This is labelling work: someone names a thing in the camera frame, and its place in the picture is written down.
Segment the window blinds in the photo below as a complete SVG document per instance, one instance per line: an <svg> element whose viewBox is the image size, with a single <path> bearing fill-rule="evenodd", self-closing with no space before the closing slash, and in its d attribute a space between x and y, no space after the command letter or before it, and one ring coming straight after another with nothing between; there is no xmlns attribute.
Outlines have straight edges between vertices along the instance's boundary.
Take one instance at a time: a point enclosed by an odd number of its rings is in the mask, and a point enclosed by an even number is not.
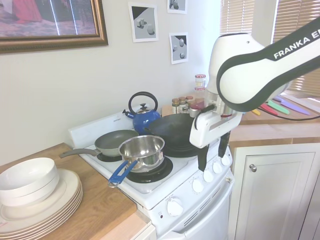
<svg viewBox="0 0 320 240"><path fill-rule="evenodd" d="M320 0L279 0L273 42L282 39L319 16ZM320 96L320 69L298 77L288 90Z"/></svg>
<svg viewBox="0 0 320 240"><path fill-rule="evenodd" d="M255 0L221 0L220 34L251 33Z"/></svg>

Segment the wall photo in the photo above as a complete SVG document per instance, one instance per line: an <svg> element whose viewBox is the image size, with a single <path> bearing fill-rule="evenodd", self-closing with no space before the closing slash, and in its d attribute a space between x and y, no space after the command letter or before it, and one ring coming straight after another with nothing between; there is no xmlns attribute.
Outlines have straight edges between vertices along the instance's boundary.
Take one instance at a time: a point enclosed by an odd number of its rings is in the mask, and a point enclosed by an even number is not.
<svg viewBox="0 0 320 240"><path fill-rule="evenodd" d="M129 2L129 14L134 43L159 40L156 5Z"/></svg>
<svg viewBox="0 0 320 240"><path fill-rule="evenodd" d="M1 0L0 41L0 53L107 45L102 1Z"/></svg>
<svg viewBox="0 0 320 240"><path fill-rule="evenodd" d="M188 61L188 33L170 33L171 63L179 64Z"/></svg>
<svg viewBox="0 0 320 240"><path fill-rule="evenodd" d="M167 0L167 10L170 14L187 14L188 0Z"/></svg>

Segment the oven handle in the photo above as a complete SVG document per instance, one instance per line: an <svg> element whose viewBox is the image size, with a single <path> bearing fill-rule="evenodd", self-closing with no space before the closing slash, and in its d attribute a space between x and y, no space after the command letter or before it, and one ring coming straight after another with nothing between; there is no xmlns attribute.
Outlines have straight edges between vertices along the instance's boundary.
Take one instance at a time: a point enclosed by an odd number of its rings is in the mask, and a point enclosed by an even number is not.
<svg viewBox="0 0 320 240"><path fill-rule="evenodd" d="M165 235L165 240L185 240L187 239L188 235L192 234L193 232L197 231L201 225L203 225L213 214L216 213L216 211L221 207L221 205L225 202L225 200L229 197L232 188L235 183L235 179L233 176L227 176L225 179L229 183L229 187L224 192L223 197L220 199L218 204L214 206L214 208L209 212L204 218L202 218L196 225L194 225L192 228L190 228L188 231L185 231L184 233L177 233L175 231L169 232L167 235Z"/></svg>

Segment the stainless steel saucepan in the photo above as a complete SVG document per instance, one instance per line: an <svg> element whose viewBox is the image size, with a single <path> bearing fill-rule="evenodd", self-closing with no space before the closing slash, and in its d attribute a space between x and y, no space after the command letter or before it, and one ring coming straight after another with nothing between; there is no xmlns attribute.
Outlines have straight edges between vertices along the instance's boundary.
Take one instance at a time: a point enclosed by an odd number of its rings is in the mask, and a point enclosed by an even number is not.
<svg viewBox="0 0 320 240"><path fill-rule="evenodd" d="M162 149L165 141L159 136L142 135L128 139L119 146L123 163L114 171L108 186L115 188L129 174L144 173L158 167L164 161ZM122 175L120 171L127 167Z"/></svg>
<svg viewBox="0 0 320 240"><path fill-rule="evenodd" d="M139 134L133 130L112 131L102 135L97 140L95 140L94 145L96 147L96 150L86 148L73 149L71 151L62 153L60 155L60 158L62 159L71 155L78 154L90 154L92 156L97 156L101 153L108 157L116 157L120 155L118 151L119 146L126 140L138 135Z"/></svg>

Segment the stove knob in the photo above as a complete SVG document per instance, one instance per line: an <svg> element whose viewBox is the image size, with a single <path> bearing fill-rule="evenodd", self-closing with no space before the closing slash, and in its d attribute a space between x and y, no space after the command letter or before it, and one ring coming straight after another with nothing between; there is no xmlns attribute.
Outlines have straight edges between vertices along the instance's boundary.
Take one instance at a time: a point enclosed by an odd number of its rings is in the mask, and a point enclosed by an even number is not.
<svg viewBox="0 0 320 240"><path fill-rule="evenodd" d="M204 186L199 180L195 179L192 182L192 188L196 193L201 193L204 189Z"/></svg>
<svg viewBox="0 0 320 240"><path fill-rule="evenodd" d="M220 174L222 172L222 166L218 162L214 162L212 168L215 174Z"/></svg>
<svg viewBox="0 0 320 240"><path fill-rule="evenodd" d="M205 170L203 173L203 179L207 183L211 183L214 180L214 176L211 174L211 172L209 172L208 170Z"/></svg>
<svg viewBox="0 0 320 240"><path fill-rule="evenodd" d="M224 166L229 166L230 165L230 159L224 155L223 158L221 158L221 163L224 165Z"/></svg>
<svg viewBox="0 0 320 240"><path fill-rule="evenodd" d="M176 217L181 215L184 212L182 207L182 202L177 197L172 197L169 199L166 209L170 216Z"/></svg>

